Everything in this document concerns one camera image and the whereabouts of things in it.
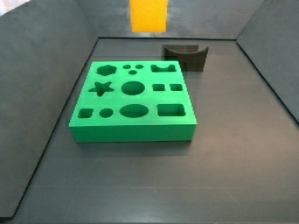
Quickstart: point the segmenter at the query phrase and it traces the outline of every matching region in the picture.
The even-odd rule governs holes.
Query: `circular hole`
[[[114,110],[111,108],[103,108],[101,111],[99,111],[99,115],[105,118],[109,118],[114,115]]]
[[[137,70],[131,70],[129,73],[130,74],[137,74]]]
[[[125,69],[129,69],[129,68],[131,68],[131,66],[130,65],[125,65],[123,68]]]
[[[142,116],[146,116],[149,113],[149,107],[141,104],[130,104],[126,105],[121,110],[121,115],[130,117],[130,118],[138,118]]]
[[[137,69],[142,69],[145,66],[143,65],[137,65],[135,68]]]
[[[139,81],[130,81],[123,85],[122,91],[126,95],[141,95],[146,91],[146,85]]]

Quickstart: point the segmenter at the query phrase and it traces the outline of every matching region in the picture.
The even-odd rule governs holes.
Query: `green foam tray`
[[[197,124],[178,61],[93,63],[70,120],[78,143],[187,141]]]

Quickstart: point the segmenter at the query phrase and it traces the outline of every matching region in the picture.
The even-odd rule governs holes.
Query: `orange block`
[[[133,32],[166,32],[169,0],[130,0]]]

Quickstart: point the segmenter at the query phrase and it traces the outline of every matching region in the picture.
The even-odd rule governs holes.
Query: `star-shaped hole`
[[[106,92],[114,92],[115,89],[110,87],[111,81],[107,83],[95,82],[95,87],[90,90],[90,92],[97,92],[98,96],[103,96]]]

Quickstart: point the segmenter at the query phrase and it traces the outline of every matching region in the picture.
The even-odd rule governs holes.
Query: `dark gray floor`
[[[159,60],[165,44],[209,46],[185,75],[193,142],[74,142],[87,69],[11,222],[299,222],[299,129],[234,41],[102,39],[94,60]]]

